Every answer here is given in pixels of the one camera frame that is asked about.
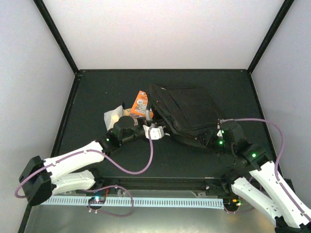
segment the orange package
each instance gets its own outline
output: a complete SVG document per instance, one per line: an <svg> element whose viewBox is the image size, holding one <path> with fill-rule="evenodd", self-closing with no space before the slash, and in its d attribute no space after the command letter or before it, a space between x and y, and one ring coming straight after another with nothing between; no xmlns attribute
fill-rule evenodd
<svg viewBox="0 0 311 233"><path fill-rule="evenodd" d="M130 112L132 118L146 117L148 98L146 92L139 91L133 107ZM154 114L150 111L150 117L152 118Z"/></svg>

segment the white panel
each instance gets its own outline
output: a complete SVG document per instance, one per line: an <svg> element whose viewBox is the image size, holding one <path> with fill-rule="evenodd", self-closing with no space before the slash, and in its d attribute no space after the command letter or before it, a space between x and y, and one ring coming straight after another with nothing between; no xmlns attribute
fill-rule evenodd
<svg viewBox="0 0 311 233"><path fill-rule="evenodd" d="M281 167L300 199L311 208L311 1L294 1L253 73L268 120L285 133ZM276 149L278 132L270 128Z"/></svg>
<svg viewBox="0 0 311 233"><path fill-rule="evenodd" d="M248 68L283 0L45 0L80 69Z"/></svg>
<svg viewBox="0 0 311 233"><path fill-rule="evenodd" d="M30 158L49 157L74 75L33 1L1 1L0 15L0 226L10 233L27 204L14 197L18 178Z"/></svg>

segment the white slotted strip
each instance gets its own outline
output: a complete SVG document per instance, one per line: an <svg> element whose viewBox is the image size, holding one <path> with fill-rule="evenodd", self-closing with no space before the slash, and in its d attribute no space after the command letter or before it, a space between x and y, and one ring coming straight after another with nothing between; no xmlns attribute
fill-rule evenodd
<svg viewBox="0 0 311 233"><path fill-rule="evenodd" d="M86 206L92 197L53 196L41 205L74 205ZM174 207L174 208L209 208L223 209L223 199L194 198L133 198L135 207ZM107 197L105 204L92 206L131 206L130 198Z"/></svg>

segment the black metal frame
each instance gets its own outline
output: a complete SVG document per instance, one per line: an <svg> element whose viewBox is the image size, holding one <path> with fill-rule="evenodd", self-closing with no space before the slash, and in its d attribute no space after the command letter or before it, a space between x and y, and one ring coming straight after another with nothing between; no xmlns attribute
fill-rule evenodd
<svg viewBox="0 0 311 233"><path fill-rule="evenodd" d="M249 68L247 69L247 72L249 74L249 79L250 79L250 82L252 84L252 87L253 87L253 90L254 90L254 93L256 95L256 99L257 99L257 104L258 104L258 107L259 107L259 110L260 110L260 115L262 118L264 118L263 116L263 112L262 112L262 109L261 109L261 106L260 106L260 103L259 103L259 99L258 99L258 96L257 96L257 93L256 93L256 90L255 90L255 87L254 87L254 83L253 83L253 80L252 80L252 77L251 77L251 74L253 73L254 69L256 68L256 65L258 64L258 62L260 61L262 55L264 54L265 50L267 49L269 43L271 42L273 36L275 35L276 31L278 30L279 26L281 25L283 19L285 18L287 12L289 11L291 5L293 4L294 0L285 0L284 3L282 4L278 14L276 15L272 25L270 26L264 40L262 41L258 51L256 52L256 55L254 56ZM57 136L56 136L56 140L55 140L55 143L54 143L54 147L52 149L52 153L51 153L51 156L56 156L59 152L59 149L60 149L60 145L61 145L61 141L62 141L62 138L63 138L63 134L64 134L64 130L66 128L66 124L67 124L67 120L68 120L68 117L69 117L69 114L70 114L70 110L71 110L71 106L74 102L74 98L75 98L75 95L76 95L76 92L77 92L77 89L78 89L78 85L79 85L79 81L80 81L80 78L81 78L81 75L79 74L80 73L80 70L79 68L77 67L75 61L73 60L73 57L71 56L61 34L59 33L58 29L57 29L57 26L55 25L48 9L46 8L43 0L34 0L34 3L36 4L38 10L40 11L43 19L45 20L46 24L48 25L51 33L53 34L57 44L59 45L62 53L64 54L67 62L69 63L73 73L75 74L75 78L74 78L74 82L72 84L72 88L70 90L70 94L69 94L69 98L68 98L68 101L67 101L67 104L66 104L66 107L65 107L65 111L64 111L64 114L63 114L63 117L62 117L62 120L61 120L61 124L60 124L60 127L58 129L58 132L57 132ZM269 134L269 131L268 131L268 128L267 126L265 125L265 129L266 129L266 132L267 132L267 135L269 136L269 142L270 142L270 146L273 148L273 144L272 144L272 140L270 138L270 134ZM130 180L124 180L124 179L119 179L117 180L117 182L120 182L120 183L127 183L126 186L133 186L133 187L136 187L135 186L135 182L133 181L130 181ZM287 183L290 183L290 187L293 188L292 184L291 184L291 181L290 180L287 180ZM183 187L185 189L191 189L191 190L202 190L201 186L204 185L204 181L203 180L197 180L196 182L192 183L192 184L187 184L184 183L183 184ZM159 185L155 185L153 186L153 189L158 189L158 188L161 188L161 187L167 187L168 185L171 186L172 190L174 190L174 187L176 185L180 185L180 181L163 181L162 183L160 183ZM25 229L26 229L26 225L27 225L27 222L28 222L28 218L30 216L30 212L31 212L31 206L27 205L26 207L26 210L25 210L25 213L24 213L24 216L23 216L23 219L22 219L22 222L21 222L21 225L20 225L20 228L19 228L19 231L18 233L23 233L25 232Z"/></svg>

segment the black fabric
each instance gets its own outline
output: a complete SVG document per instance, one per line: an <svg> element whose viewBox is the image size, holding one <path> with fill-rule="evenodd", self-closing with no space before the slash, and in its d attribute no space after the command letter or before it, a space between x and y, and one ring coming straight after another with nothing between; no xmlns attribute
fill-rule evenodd
<svg viewBox="0 0 311 233"><path fill-rule="evenodd" d="M217 120L224 118L208 91L202 87L153 83L149 86L148 101L173 134L192 139L217 130Z"/></svg>

